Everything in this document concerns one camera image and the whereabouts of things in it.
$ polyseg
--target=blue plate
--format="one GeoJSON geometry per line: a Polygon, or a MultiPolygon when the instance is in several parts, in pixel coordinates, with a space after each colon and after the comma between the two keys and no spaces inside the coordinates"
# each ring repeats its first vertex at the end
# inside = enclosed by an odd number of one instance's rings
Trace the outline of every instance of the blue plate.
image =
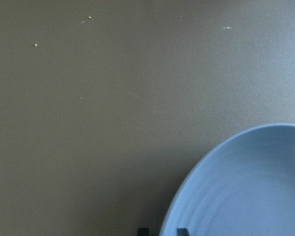
{"type": "Polygon", "coordinates": [[[243,131],[200,161],[176,193],[161,236],[295,236],[295,125],[243,131]]]}

